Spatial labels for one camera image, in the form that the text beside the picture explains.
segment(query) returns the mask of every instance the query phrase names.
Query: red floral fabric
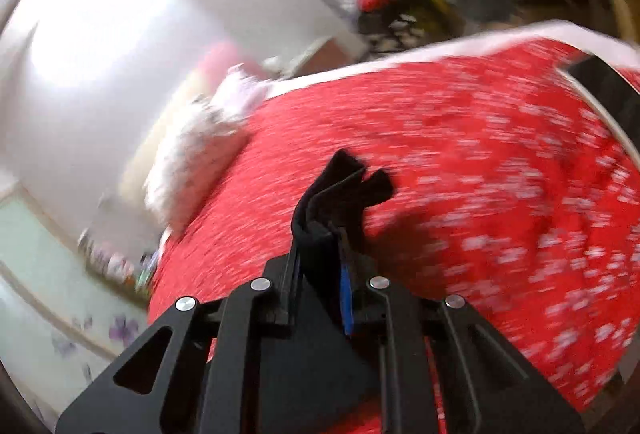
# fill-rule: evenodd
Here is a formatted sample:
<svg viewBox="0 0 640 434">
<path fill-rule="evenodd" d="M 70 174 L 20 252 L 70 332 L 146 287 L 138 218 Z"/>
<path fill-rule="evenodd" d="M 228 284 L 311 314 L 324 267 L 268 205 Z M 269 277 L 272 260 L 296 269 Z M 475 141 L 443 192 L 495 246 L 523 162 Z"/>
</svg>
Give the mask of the red floral fabric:
<svg viewBox="0 0 640 434">
<path fill-rule="evenodd" d="M 183 295 L 225 296 L 287 252 L 296 202 L 345 147 L 398 188 L 367 215 L 381 271 L 424 297 L 465 296 L 584 408 L 640 318 L 640 175 L 556 73 L 577 55 L 533 40 L 268 101 L 250 144 L 167 244 L 150 319 Z M 379 428 L 368 404 L 332 432 Z"/>
</svg>

